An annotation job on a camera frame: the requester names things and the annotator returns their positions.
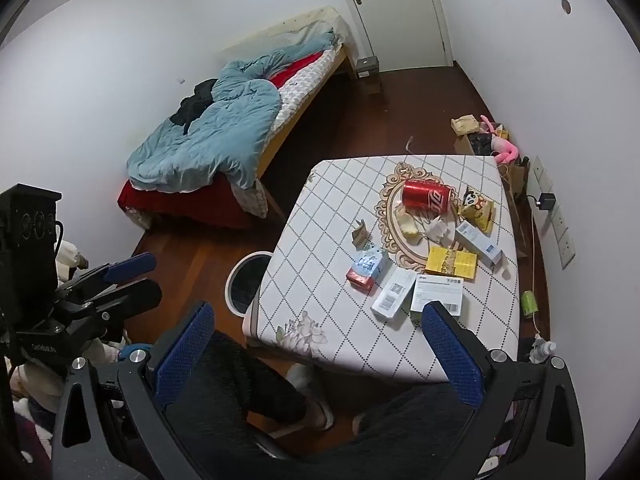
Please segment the wooden bed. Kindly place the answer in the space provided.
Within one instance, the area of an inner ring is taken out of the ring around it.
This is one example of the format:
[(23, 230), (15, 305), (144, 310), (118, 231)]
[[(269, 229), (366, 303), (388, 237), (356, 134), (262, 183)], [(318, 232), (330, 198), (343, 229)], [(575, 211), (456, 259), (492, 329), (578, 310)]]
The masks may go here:
[[(341, 67), (346, 70), (352, 68), (352, 61), (349, 58), (350, 51), (355, 47), (352, 32), (337, 10), (332, 6), (322, 6), (256, 32), (221, 52), (221, 61), (226, 66), (234, 60), (250, 61), (272, 50), (303, 44), (322, 32), (334, 32), (333, 47), (307, 55), (270, 78), (280, 93), (282, 106), (267, 134), (255, 180), (260, 181), (306, 107), (329, 78)], [(269, 214), (276, 205), (267, 191), (266, 194)], [(166, 218), (164, 216), (152, 218), (134, 209), (124, 213), (140, 226), (149, 226), (154, 219)]]

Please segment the white long carton box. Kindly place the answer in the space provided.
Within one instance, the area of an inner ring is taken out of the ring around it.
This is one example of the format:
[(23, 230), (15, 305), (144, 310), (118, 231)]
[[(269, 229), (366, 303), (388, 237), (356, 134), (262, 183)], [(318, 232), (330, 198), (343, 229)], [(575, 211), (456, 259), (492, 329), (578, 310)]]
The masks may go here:
[(454, 232), (454, 239), (466, 250), (477, 255), (485, 266), (496, 266), (502, 258), (502, 250), (479, 228), (467, 221), (461, 222)]

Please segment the black wall charger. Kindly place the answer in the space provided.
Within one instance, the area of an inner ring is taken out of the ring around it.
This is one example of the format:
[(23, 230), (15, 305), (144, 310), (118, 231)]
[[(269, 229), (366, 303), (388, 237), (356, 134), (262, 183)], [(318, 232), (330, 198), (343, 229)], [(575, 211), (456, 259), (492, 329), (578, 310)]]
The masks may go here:
[(542, 192), (535, 200), (535, 205), (539, 210), (552, 211), (556, 203), (556, 198), (553, 193)]

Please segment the white tissue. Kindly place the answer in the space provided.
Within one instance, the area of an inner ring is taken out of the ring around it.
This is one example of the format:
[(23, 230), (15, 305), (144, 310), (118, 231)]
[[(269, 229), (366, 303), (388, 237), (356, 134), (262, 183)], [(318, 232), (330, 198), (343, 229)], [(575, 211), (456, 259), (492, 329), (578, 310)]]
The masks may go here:
[(425, 237), (435, 244), (447, 244), (449, 240), (449, 224), (441, 216), (437, 216), (427, 223)]

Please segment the blue red milk carton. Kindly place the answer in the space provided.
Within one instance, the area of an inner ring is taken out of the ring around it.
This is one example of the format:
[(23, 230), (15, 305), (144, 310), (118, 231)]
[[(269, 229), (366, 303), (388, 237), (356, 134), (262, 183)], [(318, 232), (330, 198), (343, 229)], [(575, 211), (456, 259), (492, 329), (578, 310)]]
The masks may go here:
[(360, 252), (346, 273), (346, 280), (356, 289), (370, 292), (386, 263), (386, 250), (372, 246)]

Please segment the white round trash bin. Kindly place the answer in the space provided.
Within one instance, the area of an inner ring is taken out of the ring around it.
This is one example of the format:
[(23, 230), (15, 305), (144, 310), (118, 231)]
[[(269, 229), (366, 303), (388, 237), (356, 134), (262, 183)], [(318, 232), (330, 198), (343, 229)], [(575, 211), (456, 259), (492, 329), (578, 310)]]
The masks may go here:
[(244, 318), (253, 303), (271, 257), (271, 252), (251, 252), (230, 271), (224, 284), (224, 300), (230, 312), (239, 318)]

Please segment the red cola can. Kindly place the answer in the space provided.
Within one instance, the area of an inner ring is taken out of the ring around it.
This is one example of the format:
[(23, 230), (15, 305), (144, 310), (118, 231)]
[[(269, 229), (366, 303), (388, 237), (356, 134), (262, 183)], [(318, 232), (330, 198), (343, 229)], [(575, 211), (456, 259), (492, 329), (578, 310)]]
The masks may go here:
[(401, 191), (401, 200), (408, 209), (429, 210), (444, 214), (450, 205), (451, 188), (434, 180), (407, 180)]

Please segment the brown cardboard scrap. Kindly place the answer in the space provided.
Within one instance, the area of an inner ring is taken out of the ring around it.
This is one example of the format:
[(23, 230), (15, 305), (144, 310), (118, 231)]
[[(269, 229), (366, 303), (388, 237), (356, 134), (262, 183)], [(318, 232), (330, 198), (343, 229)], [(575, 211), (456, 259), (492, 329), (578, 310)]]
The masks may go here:
[(370, 233), (367, 229), (366, 222), (358, 220), (356, 228), (352, 230), (352, 244), (358, 250), (363, 250), (370, 243)]

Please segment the white labelled box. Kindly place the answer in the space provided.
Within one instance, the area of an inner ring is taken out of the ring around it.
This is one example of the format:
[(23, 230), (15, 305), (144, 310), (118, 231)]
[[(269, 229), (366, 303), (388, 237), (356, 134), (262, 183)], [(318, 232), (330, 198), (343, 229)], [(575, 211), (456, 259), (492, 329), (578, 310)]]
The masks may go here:
[(450, 315), (458, 318), (462, 312), (463, 280), (451, 276), (420, 274), (413, 285), (410, 318), (416, 320), (424, 307), (439, 301)]

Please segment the yellow box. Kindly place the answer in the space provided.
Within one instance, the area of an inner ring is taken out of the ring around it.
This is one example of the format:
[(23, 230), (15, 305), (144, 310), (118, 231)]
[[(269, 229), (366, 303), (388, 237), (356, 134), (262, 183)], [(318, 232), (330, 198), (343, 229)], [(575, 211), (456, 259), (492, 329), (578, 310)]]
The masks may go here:
[(473, 281), (477, 268), (477, 255), (464, 250), (432, 246), (428, 253), (425, 271)]

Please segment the banana peel piece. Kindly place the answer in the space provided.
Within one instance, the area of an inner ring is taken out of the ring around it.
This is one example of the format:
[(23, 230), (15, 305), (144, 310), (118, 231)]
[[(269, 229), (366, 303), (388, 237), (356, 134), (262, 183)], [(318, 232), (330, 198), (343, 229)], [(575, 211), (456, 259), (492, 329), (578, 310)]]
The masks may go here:
[(416, 220), (408, 213), (403, 204), (398, 204), (394, 210), (398, 228), (406, 240), (416, 240), (420, 232), (416, 226)]

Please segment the patterned pillow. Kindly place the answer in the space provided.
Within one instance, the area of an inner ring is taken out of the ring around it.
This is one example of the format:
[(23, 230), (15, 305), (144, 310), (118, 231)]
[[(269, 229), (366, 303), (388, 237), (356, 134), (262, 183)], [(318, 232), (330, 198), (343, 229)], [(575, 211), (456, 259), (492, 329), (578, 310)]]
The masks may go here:
[(259, 219), (267, 218), (269, 210), (267, 194), (262, 182), (258, 179), (251, 188), (240, 188), (239, 185), (232, 184), (231, 192), (242, 211)]

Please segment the yellow chips bag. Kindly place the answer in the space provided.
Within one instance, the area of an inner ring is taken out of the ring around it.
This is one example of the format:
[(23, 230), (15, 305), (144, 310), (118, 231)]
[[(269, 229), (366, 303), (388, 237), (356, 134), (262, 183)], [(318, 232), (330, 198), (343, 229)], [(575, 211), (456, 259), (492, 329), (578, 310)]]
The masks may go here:
[(459, 216), (489, 235), (495, 219), (495, 203), (468, 185), (462, 197)]

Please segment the white checkered tablecloth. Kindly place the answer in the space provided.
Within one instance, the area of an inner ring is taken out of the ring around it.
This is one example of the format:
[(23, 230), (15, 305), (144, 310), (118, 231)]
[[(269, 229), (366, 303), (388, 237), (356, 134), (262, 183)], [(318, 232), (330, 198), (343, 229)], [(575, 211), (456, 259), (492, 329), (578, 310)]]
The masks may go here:
[[(248, 341), (291, 353), (319, 365), (408, 382), (442, 382), (446, 376), (404, 302), (386, 321), (371, 306), (396, 268), (425, 269), (433, 246), (410, 244), (394, 210), (409, 179), (434, 180), (451, 188), (460, 203), (468, 185), (495, 203), (489, 234), (502, 250), (496, 266), (479, 263), (463, 285), (459, 323), (489, 349), (518, 353), (520, 292), (518, 263), (506, 191), (491, 157), (395, 155), (330, 159), (307, 178), (273, 249), (242, 330)], [(388, 263), (370, 292), (356, 289), (346, 273), (362, 250), (352, 244), (356, 222), (366, 222), (372, 246)]]

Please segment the white barcode box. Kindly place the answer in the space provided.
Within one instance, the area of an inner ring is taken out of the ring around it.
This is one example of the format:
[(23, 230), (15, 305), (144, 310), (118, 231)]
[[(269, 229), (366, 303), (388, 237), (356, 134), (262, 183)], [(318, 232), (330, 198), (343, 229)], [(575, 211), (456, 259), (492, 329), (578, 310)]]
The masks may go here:
[(415, 282), (416, 272), (413, 270), (403, 268), (393, 270), (376, 296), (371, 306), (372, 312), (386, 321), (392, 320), (411, 292)]

